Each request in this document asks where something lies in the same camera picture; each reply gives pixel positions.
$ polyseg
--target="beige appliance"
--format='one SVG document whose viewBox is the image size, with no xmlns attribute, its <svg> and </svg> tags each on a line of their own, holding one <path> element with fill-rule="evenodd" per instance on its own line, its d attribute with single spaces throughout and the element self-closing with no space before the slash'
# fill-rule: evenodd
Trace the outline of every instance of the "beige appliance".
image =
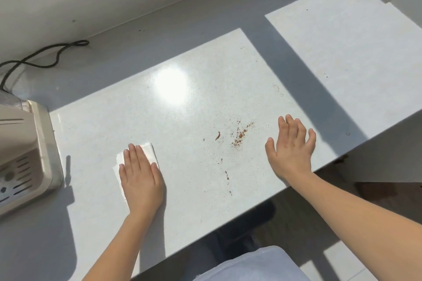
<svg viewBox="0 0 422 281">
<path fill-rule="evenodd" d="M 47 109 L 0 91 L 0 216 L 55 191 L 62 181 Z"/>
</svg>

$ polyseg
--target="white paper towel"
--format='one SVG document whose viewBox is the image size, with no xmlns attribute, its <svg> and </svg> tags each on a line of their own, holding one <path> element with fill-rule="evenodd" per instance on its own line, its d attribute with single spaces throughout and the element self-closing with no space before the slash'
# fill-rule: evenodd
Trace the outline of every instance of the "white paper towel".
<svg viewBox="0 0 422 281">
<path fill-rule="evenodd" d="M 157 164 L 157 167 L 160 168 L 160 166 L 158 165 L 158 161 L 157 161 L 157 158 L 155 156 L 154 147 L 152 146 L 152 144 L 150 142 L 148 142 L 146 144 L 142 144 L 141 148 L 144 151 L 145 156 L 149 161 L 149 164 L 152 164 L 153 162 L 155 162 Z M 119 187 L 120 187 L 120 191 L 122 192 L 123 199 L 126 202 L 126 197 L 124 196 L 124 192 L 123 192 L 123 188 L 122 188 L 122 182 L 120 180 L 120 175 L 119 175 L 119 165 L 121 163 L 124 164 L 123 152 L 118 153 L 116 155 L 116 163 L 117 164 L 113 167 L 114 175 L 117 178 L 117 181 L 118 181 Z"/>
</svg>

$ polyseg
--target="hand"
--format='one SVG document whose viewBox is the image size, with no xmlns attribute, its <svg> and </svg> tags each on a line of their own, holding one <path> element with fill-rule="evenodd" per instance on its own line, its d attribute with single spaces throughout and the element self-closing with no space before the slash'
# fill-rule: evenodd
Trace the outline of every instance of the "hand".
<svg viewBox="0 0 422 281">
<path fill-rule="evenodd" d="M 272 138 L 268 138 L 265 144 L 268 161 L 275 174 L 289 182 L 294 176 L 310 173 L 311 155 L 317 138 L 315 131 L 309 129 L 309 139 L 305 142 L 305 126 L 299 119 L 293 120 L 289 114 L 286 121 L 278 117 L 278 129 L 277 151 Z"/>
<path fill-rule="evenodd" d="M 152 220 L 163 200 L 164 180 L 157 164 L 149 164 L 140 146 L 129 144 L 119 167 L 120 180 L 130 214 Z"/>
</svg>

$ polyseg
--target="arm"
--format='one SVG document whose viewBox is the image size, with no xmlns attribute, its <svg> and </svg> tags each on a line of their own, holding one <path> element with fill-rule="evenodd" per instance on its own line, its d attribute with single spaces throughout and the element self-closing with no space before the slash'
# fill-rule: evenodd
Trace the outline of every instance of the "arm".
<svg viewBox="0 0 422 281">
<path fill-rule="evenodd" d="M 83 281 L 130 280 L 140 246 L 163 200 L 164 181 L 155 163 L 149 164 L 140 146 L 124 151 L 119 174 L 129 215 Z"/>
<path fill-rule="evenodd" d="M 316 134 L 290 115 L 278 119 L 277 150 L 268 138 L 266 152 L 276 175 L 286 180 L 318 211 L 335 234 L 379 281 L 420 280 L 422 225 L 371 204 L 311 172 Z"/>
</svg>

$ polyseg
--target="person's left hand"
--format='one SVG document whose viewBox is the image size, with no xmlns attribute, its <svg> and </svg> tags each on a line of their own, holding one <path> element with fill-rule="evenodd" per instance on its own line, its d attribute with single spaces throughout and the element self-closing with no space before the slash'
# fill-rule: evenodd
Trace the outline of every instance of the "person's left hand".
<svg viewBox="0 0 422 281">
<path fill-rule="evenodd" d="M 120 180 L 130 214 L 152 220 L 163 200 L 164 180 L 157 164 L 149 164 L 140 146 L 129 144 L 119 166 Z"/>
</svg>

